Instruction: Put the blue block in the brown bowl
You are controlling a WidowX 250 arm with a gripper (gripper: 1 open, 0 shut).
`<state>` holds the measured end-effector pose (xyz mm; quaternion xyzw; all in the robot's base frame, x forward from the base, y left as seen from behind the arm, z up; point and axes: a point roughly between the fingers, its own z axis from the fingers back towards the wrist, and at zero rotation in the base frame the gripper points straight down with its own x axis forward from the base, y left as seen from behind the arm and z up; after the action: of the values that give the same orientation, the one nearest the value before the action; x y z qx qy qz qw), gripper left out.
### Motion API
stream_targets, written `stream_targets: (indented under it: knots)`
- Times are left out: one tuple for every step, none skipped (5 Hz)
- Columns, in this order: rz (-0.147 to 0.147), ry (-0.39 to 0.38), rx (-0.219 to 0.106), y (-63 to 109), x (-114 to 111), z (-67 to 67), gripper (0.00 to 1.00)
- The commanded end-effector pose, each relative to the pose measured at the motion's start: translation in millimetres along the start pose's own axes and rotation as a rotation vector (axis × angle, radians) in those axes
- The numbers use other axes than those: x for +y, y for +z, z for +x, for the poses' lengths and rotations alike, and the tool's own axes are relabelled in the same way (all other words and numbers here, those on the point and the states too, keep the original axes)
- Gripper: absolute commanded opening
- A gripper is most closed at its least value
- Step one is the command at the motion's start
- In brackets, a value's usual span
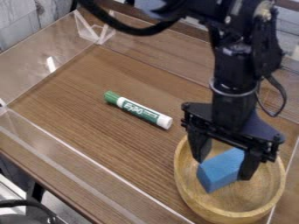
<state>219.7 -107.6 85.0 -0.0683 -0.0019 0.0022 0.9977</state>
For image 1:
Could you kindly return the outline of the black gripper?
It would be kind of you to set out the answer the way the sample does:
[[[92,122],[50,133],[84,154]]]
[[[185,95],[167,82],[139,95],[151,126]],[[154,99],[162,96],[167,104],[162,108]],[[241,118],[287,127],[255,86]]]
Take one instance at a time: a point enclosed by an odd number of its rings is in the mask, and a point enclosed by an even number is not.
[[[182,126],[187,131],[193,157],[199,163],[211,153],[213,139],[246,151],[238,172],[239,180],[251,180],[261,162],[277,161],[279,145],[286,138],[259,118],[257,111],[253,112],[241,129],[221,127],[211,120],[209,103],[186,102],[182,105],[182,111],[185,112]]]

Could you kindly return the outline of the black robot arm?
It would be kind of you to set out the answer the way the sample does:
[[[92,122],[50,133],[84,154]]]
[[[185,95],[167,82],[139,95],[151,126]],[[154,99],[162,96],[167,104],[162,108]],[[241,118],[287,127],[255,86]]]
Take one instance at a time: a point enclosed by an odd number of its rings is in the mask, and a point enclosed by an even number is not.
[[[214,139],[246,152],[238,179],[249,180],[262,163],[277,160],[285,141],[257,112],[261,82],[278,84],[273,72],[283,58],[275,0],[135,0],[135,7],[161,21],[194,18],[210,31],[213,103],[186,102],[182,126],[198,162],[210,154]]]

